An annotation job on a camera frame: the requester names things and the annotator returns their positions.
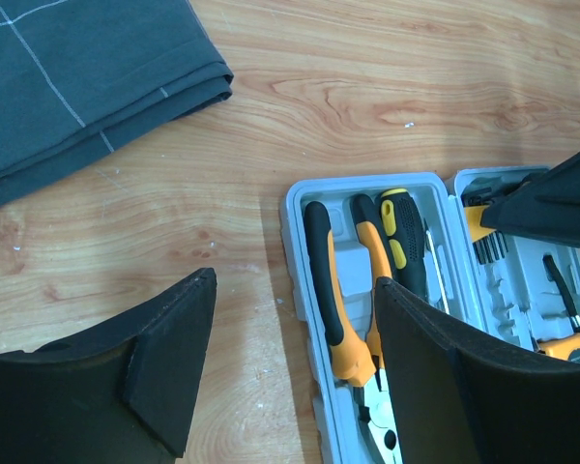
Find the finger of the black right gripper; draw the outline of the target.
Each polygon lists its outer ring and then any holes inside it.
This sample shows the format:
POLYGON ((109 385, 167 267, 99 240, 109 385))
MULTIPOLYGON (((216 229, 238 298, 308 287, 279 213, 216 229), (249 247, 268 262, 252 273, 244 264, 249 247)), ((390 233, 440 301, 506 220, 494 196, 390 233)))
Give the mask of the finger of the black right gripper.
POLYGON ((580 248, 580 152, 487 206, 481 227, 580 248))

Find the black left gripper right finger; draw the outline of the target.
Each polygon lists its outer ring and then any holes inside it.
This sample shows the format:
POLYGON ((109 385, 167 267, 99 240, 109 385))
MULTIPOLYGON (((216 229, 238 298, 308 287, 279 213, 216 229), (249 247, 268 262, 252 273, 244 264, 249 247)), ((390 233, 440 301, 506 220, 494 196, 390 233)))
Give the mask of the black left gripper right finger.
POLYGON ((580 363, 484 333, 381 277, 374 294, 406 463, 580 463, 580 363))

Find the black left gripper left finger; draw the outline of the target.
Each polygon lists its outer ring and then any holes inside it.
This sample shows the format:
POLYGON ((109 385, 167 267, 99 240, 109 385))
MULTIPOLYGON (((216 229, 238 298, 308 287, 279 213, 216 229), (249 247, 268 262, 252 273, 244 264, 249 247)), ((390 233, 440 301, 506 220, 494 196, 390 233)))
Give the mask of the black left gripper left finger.
POLYGON ((0 463, 183 457, 217 287, 203 268, 89 329, 1 353, 0 463))

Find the orange black hex key set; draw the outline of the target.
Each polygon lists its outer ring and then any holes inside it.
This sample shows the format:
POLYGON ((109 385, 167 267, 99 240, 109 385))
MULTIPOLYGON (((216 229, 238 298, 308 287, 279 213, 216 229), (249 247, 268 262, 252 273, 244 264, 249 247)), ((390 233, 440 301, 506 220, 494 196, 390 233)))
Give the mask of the orange black hex key set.
POLYGON ((505 258, 508 252, 508 245, 501 232, 480 226, 480 217, 484 208, 490 206, 498 195, 500 193, 490 187, 468 190, 462 195, 473 248, 481 265, 493 264, 505 258))

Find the orange black pliers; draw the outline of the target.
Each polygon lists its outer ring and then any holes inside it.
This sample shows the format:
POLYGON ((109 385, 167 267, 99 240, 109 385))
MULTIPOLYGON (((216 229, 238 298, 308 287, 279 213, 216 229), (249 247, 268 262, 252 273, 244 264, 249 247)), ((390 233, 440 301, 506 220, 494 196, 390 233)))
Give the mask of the orange black pliers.
POLYGON ((400 463, 381 336, 374 309, 375 284, 392 277, 392 257, 377 224, 373 200, 364 193, 349 200, 354 242, 334 238, 326 206, 304 209, 306 249, 317 308, 334 377, 351 389, 362 440, 374 463, 400 463))

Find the grey plastic tool case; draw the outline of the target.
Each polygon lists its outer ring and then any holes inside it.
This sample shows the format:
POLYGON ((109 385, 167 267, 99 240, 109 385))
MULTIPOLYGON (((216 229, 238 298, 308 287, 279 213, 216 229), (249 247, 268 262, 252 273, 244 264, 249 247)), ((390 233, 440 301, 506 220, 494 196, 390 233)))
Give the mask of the grey plastic tool case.
POLYGON ((580 176, 303 180, 281 205, 327 463, 580 463, 580 176))

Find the black yellow thick screwdriver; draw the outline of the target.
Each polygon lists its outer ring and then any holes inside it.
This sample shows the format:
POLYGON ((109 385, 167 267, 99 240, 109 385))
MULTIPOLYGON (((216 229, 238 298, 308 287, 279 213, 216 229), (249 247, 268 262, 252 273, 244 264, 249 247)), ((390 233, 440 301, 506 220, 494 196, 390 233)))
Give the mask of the black yellow thick screwdriver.
POLYGON ((379 209, 397 280, 425 301, 425 237, 417 204, 407 189, 391 188, 380 195, 379 209))

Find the black yellow slim screwdriver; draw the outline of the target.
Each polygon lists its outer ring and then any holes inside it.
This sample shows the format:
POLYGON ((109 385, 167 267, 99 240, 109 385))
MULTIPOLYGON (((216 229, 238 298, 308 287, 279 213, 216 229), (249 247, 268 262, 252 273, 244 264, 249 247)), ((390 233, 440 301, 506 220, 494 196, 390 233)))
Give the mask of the black yellow slim screwdriver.
POLYGON ((439 290, 441 293, 441 302, 442 302, 443 311, 447 315, 450 315, 449 297, 448 297, 446 285, 445 285, 445 282, 443 279, 442 269, 441 269, 439 259, 438 259, 438 253, 436 251, 433 237, 432 237, 431 231, 428 227, 426 220, 423 221, 423 227, 424 227, 424 233, 425 233, 425 243, 426 243, 427 248, 431 254, 434 269, 436 272, 436 277, 438 280, 439 290))

